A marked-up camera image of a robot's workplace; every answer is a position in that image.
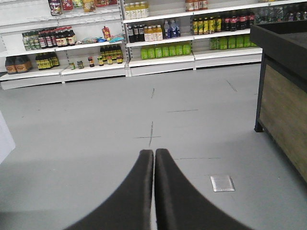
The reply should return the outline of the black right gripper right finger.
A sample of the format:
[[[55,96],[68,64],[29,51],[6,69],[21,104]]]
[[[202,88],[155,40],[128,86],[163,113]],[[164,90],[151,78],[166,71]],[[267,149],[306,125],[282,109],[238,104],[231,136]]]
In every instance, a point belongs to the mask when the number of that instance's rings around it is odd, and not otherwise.
[[[167,149],[155,152],[154,198],[160,230],[247,230],[185,177]]]

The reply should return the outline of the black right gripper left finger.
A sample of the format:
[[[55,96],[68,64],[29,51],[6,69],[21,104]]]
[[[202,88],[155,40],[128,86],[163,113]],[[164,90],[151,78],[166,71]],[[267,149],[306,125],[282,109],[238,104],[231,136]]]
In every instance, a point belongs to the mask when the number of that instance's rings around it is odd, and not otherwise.
[[[149,230],[154,153],[141,150],[129,174],[110,197],[68,230]]]

